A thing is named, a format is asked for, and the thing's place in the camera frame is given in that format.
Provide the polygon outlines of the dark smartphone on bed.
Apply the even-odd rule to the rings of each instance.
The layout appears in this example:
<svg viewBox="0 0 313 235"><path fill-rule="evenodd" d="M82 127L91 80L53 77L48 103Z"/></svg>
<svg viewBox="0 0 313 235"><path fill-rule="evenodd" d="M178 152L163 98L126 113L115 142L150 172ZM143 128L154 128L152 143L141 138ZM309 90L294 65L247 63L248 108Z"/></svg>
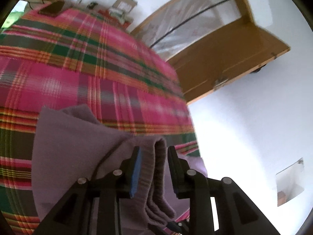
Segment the dark smartphone on bed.
<svg viewBox="0 0 313 235"><path fill-rule="evenodd" d="M63 11L64 5L64 1L56 1L46 7L43 7L38 11L38 13L45 16L56 17Z"/></svg>

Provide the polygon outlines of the pink plaid bed sheet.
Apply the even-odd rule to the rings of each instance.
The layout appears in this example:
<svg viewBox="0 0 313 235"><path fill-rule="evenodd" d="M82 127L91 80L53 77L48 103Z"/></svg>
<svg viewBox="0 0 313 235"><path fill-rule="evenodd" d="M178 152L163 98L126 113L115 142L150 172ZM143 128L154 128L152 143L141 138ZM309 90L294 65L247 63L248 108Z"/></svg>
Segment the pink plaid bed sheet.
<svg viewBox="0 0 313 235"><path fill-rule="evenodd" d="M95 12L31 10L1 33L1 213L15 234L40 222L31 160L41 109L81 104L107 127L161 135L179 153L200 155L168 63Z"/></svg>

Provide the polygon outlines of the red gift box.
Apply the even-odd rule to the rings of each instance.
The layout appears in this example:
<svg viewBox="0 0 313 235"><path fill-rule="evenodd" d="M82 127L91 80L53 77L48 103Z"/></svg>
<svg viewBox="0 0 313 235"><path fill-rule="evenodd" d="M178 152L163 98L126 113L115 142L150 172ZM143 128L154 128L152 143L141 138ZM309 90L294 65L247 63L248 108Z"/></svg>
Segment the red gift box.
<svg viewBox="0 0 313 235"><path fill-rule="evenodd" d="M98 10L98 13L102 15L106 20L118 27L121 27L122 29L127 29L131 25L131 22L125 19L119 19L118 16L110 15L109 10Z"/></svg>

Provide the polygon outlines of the brown cardboard box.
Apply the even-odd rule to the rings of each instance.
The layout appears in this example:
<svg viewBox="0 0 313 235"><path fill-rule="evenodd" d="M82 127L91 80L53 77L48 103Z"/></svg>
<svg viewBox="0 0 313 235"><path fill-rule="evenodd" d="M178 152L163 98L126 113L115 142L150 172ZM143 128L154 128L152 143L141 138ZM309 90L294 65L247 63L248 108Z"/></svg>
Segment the brown cardboard box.
<svg viewBox="0 0 313 235"><path fill-rule="evenodd" d="M129 13L137 6L136 0L116 0L112 5L113 8Z"/></svg>

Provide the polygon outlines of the purple fleece garment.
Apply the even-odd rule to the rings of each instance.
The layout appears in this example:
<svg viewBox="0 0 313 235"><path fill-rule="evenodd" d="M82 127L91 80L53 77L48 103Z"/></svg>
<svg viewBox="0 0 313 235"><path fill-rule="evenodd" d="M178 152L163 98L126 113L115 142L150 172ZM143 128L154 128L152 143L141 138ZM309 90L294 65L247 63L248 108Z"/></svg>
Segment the purple fleece garment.
<svg viewBox="0 0 313 235"><path fill-rule="evenodd" d="M32 150L31 185L41 220L80 178L103 178L142 151L137 192L121 201L124 234L147 234L148 225L164 227L185 217L189 201L176 197L161 135L135 136L102 125L86 105L62 110L43 108Z"/></svg>

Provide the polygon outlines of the plastic door curtain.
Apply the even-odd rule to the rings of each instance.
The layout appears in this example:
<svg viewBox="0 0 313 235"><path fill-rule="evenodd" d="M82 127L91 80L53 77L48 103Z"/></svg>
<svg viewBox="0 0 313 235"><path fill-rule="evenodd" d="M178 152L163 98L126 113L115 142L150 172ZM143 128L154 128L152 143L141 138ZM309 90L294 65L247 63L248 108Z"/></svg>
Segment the plastic door curtain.
<svg viewBox="0 0 313 235"><path fill-rule="evenodd" d="M179 0L166 5L133 36L167 61L240 18L235 0Z"/></svg>

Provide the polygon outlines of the wooden door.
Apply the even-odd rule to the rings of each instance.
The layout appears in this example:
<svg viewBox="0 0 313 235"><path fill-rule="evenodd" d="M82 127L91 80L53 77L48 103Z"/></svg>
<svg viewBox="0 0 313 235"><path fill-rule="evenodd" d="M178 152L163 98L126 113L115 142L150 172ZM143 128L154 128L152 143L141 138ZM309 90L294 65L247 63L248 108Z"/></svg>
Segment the wooden door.
<svg viewBox="0 0 313 235"><path fill-rule="evenodd" d="M290 47L273 34L239 19L191 44L169 63L185 100L192 103L289 51Z"/></svg>

